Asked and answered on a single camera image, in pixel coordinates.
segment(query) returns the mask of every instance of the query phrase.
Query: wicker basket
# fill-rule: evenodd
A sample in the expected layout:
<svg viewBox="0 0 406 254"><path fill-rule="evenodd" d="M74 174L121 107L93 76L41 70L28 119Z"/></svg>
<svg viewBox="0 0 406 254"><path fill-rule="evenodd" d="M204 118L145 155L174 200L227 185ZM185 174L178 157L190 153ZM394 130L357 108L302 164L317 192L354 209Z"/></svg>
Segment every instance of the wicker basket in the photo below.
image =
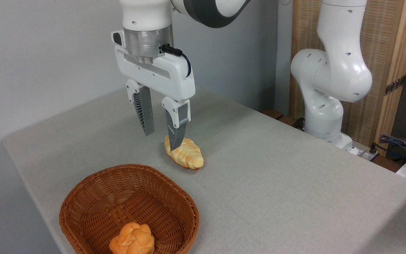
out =
<svg viewBox="0 0 406 254"><path fill-rule="evenodd" d="M79 254L111 254L109 242L129 222L150 226L155 254L184 254L197 237L199 215L176 183L137 164L86 177L63 201L59 214L62 232Z"/></svg>

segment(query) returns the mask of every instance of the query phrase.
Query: black wires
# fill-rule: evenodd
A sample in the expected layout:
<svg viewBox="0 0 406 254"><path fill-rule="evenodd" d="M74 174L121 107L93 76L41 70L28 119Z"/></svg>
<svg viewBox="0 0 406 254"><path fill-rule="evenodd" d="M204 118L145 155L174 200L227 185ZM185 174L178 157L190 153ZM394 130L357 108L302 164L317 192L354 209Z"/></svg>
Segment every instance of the black wires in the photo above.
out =
<svg viewBox="0 0 406 254"><path fill-rule="evenodd" d="M192 66L190 65L190 61L187 58L187 56L181 50L179 50L177 48L174 48L174 47L171 47L170 44L162 45L161 47L159 47L159 50L161 50L161 51L163 51L165 53L173 54L175 56L184 57L184 59L186 59L186 62L187 62L187 76L186 77L190 76L190 73L192 72Z"/></svg>
<svg viewBox="0 0 406 254"><path fill-rule="evenodd" d="M401 154L396 151L396 148L399 147L401 150L406 151L406 139L403 138L395 138L389 135L381 135L380 136L380 143L381 144L389 144L391 145L390 148L384 148L382 146L379 146L377 143L372 143L371 149L372 148L380 148L394 156L397 156L401 159L406 159L406 154Z"/></svg>

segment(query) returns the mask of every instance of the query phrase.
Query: croissant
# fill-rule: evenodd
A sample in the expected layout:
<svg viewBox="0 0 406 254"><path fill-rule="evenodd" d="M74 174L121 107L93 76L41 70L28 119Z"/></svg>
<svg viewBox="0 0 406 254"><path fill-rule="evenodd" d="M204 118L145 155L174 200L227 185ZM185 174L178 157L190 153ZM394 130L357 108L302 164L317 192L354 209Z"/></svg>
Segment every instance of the croissant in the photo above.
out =
<svg viewBox="0 0 406 254"><path fill-rule="evenodd" d="M147 224L126 224L109 243L113 254L153 254L154 238Z"/></svg>
<svg viewBox="0 0 406 254"><path fill-rule="evenodd" d="M203 167L204 161L200 148L192 140L184 138L179 148L170 151L170 139L169 136L166 136L164 145L167 155L177 164L187 169L199 169Z"/></svg>

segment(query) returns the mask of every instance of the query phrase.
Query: braided bread roll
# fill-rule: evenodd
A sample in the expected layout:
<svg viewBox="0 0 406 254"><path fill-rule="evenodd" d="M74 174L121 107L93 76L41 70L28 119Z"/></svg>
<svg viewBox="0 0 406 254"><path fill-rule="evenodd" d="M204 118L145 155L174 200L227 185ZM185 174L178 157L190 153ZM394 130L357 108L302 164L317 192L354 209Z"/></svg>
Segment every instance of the braided bread roll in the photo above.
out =
<svg viewBox="0 0 406 254"><path fill-rule="evenodd" d="M170 151L170 139L169 136L166 136L164 145L167 155L177 164L187 169L199 169L203 167L204 161L200 148L192 140L184 138L179 148Z"/></svg>
<svg viewBox="0 0 406 254"><path fill-rule="evenodd" d="M130 222L112 239L109 249L113 254L153 254L154 237L147 224Z"/></svg>

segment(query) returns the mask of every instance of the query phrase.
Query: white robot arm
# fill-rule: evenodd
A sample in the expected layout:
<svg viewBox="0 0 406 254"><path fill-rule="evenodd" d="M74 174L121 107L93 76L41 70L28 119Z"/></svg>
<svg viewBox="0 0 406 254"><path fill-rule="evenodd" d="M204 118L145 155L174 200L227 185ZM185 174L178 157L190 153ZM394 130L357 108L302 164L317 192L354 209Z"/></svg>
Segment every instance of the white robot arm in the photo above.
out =
<svg viewBox="0 0 406 254"><path fill-rule="evenodd" d="M190 121L195 82L189 60L173 48L171 15L189 15L212 28L230 24L250 0L119 0L123 31L112 33L120 71L146 135L154 132L149 89L166 97L171 149L179 147ZM292 61L306 105L306 132L340 148L352 147L340 133L340 101L358 101L368 93L372 76L364 64L359 33L367 0L323 0L318 34L326 51L300 51Z"/></svg>
<svg viewBox="0 0 406 254"><path fill-rule="evenodd" d="M123 30L112 33L117 64L146 135L153 133L150 88L166 97L171 150L178 148L190 121L195 82L190 61L173 48L172 13L178 11L213 28L230 24L250 0L119 0Z"/></svg>
<svg viewBox="0 0 406 254"><path fill-rule="evenodd" d="M322 0L317 31L325 51L305 49L291 64L305 103L305 132L356 154L340 132L343 106L356 102L372 85L361 55L359 36L367 0Z"/></svg>

